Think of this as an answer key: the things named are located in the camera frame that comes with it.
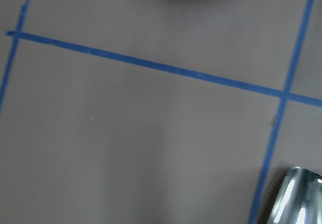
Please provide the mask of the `steel ice scoop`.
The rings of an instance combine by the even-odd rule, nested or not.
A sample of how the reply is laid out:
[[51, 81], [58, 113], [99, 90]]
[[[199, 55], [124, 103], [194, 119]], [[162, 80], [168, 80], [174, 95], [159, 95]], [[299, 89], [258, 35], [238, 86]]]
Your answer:
[[321, 175], [301, 167], [290, 168], [267, 223], [321, 223]]

